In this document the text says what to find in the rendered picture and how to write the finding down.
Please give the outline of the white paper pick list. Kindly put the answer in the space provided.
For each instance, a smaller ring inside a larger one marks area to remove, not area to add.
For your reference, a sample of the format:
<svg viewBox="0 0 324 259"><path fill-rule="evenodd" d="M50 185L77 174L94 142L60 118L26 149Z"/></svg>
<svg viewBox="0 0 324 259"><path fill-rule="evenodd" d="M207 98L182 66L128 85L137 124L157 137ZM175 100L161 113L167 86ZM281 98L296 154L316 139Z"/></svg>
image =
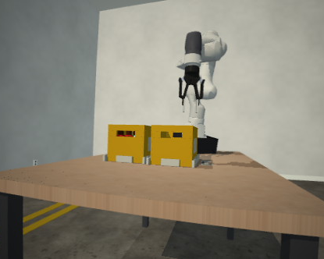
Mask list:
<svg viewBox="0 0 324 259"><path fill-rule="evenodd" d="M201 160L201 165L212 165L212 161Z"/></svg>

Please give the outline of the yellow divided crate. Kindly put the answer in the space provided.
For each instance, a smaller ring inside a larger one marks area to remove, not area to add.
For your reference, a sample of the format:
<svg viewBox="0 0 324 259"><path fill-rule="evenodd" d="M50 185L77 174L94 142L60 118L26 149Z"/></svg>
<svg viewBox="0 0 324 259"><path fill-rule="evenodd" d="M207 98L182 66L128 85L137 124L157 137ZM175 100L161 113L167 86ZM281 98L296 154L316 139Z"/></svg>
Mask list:
<svg viewBox="0 0 324 259"><path fill-rule="evenodd" d="M151 126L109 125L107 161L116 161L116 155L133 156L133 163L151 154ZM135 131L135 137L118 137L118 130Z"/></svg>
<svg viewBox="0 0 324 259"><path fill-rule="evenodd" d="M195 126L151 125L150 165L161 165L161 158L170 158L179 159L180 166L192 167L198 149L197 131ZM182 133L182 137L173 137L173 133Z"/></svg>

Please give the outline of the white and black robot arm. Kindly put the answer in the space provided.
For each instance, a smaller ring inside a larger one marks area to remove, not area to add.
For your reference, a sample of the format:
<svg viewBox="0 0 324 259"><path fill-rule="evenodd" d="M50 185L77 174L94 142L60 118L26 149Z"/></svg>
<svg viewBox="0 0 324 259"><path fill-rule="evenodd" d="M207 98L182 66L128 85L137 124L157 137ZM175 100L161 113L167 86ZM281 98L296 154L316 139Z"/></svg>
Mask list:
<svg viewBox="0 0 324 259"><path fill-rule="evenodd" d="M212 82L212 77L216 61L219 61L226 54L226 51L226 43L221 40L215 30L209 30L202 36L198 31L187 34L185 40L185 56L176 63L176 67L183 70L189 65L200 67L200 78L205 79L203 100L214 99L217 95L217 89ZM193 85L189 85L186 97L190 103L190 117L186 126L197 127L198 137L206 138L204 135L205 107L200 104L201 102L199 100L198 113L195 113L196 96Z"/></svg>

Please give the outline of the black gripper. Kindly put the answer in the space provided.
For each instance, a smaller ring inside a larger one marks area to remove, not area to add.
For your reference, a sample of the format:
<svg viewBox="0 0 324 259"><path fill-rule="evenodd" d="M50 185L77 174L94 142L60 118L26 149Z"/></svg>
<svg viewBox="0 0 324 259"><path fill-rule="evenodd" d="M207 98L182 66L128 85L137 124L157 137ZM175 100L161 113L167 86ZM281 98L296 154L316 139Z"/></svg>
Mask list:
<svg viewBox="0 0 324 259"><path fill-rule="evenodd" d="M194 86L194 92L196 96L196 107L195 107L195 113L198 113L198 106L199 106L199 100L203 98L203 92L204 92L204 82L205 79L201 79L199 76L200 68L199 66L195 65L189 65L185 67L184 70L184 77L179 78L180 88L179 88L179 98L182 98L182 106L183 106L183 112L185 112L185 97L187 94L187 89L189 85ZM182 82L183 80L186 82L186 87L184 90L184 93L182 95ZM201 88L200 88L200 97L198 93L198 85L197 82L200 80Z"/></svg>

